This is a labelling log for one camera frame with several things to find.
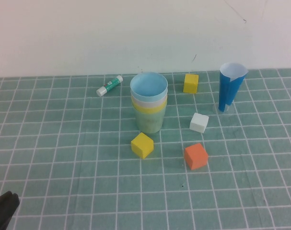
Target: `glue stick cap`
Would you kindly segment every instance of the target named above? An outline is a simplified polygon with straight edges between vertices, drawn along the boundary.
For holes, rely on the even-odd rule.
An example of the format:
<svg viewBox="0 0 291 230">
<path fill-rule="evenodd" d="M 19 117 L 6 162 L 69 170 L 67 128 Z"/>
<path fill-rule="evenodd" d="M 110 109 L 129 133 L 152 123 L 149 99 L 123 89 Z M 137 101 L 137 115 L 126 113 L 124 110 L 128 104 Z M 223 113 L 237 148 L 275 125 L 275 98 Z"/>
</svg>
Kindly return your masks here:
<svg viewBox="0 0 291 230">
<path fill-rule="evenodd" d="M 118 75 L 116 78 L 120 81 L 120 83 L 123 81 L 123 78 L 121 75 Z"/>
<path fill-rule="evenodd" d="M 99 88 L 97 91 L 96 91 L 96 93 L 97 93 L 97 95 L 98 96 L 103 96 L 104 94 L 106 94 L 107 93 L 107 89 L 104 87 L 104 86 L 102 86 L 101 88 Z"/>
</svg>

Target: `cube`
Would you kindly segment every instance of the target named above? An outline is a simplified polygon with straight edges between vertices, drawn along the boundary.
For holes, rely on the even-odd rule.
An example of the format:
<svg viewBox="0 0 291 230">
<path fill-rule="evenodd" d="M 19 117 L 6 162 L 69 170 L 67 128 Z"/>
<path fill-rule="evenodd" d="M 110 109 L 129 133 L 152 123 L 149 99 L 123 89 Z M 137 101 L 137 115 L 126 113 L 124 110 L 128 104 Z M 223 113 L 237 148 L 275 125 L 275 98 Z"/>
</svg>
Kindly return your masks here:
<svg viewBox="0 0 291 230">
<path fill-rule="evenodd" d="M 208 116 L 194 113 L 190 122 L 190 129 L 200 133 L 204 133 L 208 124 L 208 120 Z"/>
<path fill-rule="evenodd" d="M 185 148 L 185 160 L 191 170 L 207 165 L 208 154 L 203 146 L 198 143 Z"/>
<path fill-rule="evenodd" d="M 154 141 L 140 133 L 131 141 L 131 150 L 144 159 L 154 150 Z"/>
<path fill-rule="evenodd" d="M 186 74 L 184 82 L 183 92 L 196 93 L 198 90 L 198 75 L 197 74 Z"/>
</svg>

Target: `white wall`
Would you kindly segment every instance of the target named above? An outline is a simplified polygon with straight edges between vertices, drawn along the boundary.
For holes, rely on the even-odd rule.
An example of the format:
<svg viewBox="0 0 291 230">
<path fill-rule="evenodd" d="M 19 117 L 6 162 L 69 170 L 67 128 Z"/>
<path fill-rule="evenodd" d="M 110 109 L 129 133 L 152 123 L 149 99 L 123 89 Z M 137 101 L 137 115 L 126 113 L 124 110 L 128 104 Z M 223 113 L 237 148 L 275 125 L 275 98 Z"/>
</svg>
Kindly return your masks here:
<svg viewBox="0 0 291 230">
<path fill-rule="evenodd" d="M 291 67 L 291 0 L 0 0 L 0 76 L 213 70 L 228 61 Z"/>
</svg>

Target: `black object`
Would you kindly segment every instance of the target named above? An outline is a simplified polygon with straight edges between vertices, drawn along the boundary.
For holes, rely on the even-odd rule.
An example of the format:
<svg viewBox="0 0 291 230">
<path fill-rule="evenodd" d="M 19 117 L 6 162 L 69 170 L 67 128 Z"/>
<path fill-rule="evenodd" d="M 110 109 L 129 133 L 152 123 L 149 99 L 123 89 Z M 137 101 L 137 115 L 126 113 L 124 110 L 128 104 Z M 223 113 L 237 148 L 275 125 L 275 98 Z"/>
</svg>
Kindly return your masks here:
<svg viewBox="0 0 291 230">
<path fill-rule="evenodd" d="M 8 191 L 0 196 L 0 230 L 6 230 L 10 220 L 20 205 L 19 196 Z"/>
</svg>

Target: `glue stick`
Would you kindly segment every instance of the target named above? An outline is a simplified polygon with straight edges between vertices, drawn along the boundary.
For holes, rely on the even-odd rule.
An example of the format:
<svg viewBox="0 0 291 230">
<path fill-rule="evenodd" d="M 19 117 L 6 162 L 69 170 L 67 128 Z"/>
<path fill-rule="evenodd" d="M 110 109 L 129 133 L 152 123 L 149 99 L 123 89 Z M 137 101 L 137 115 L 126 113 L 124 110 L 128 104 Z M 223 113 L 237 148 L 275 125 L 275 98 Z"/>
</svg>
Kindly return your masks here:
<svg viewBox="0 0 291 230">
<path fill-rule="evenodd" d="M 118 75 L 116 78 L 113 78 L 110 82 L 108 82 L 106 85 L 99 88 L 96 93 L 98 96 L 103 96 L 110 90 L 112 90 L 114 87 L 116 87 L 119 83 L 123 81 L 123 78 L 121 75 Z"/>
</svg>

